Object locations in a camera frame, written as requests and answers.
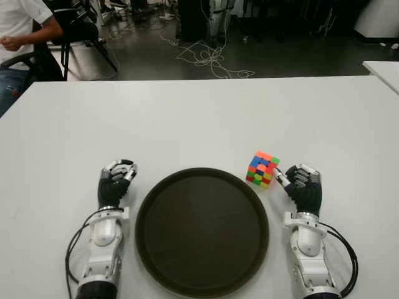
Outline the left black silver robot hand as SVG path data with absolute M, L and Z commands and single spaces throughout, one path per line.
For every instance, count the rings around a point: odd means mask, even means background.
M 102 168 L 97 188 L 99 209 L 119 207 L 136 175 L 137 165 L 128 159 L 115 160 Z

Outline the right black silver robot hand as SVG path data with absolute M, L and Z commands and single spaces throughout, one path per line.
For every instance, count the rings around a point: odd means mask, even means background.
M 277 182 L 294 201 L 297 212 L 319 217 L 322 205 L 321 175 L 314 168 L 300 163 L 291 166 L 285 173 L 273 169 Z

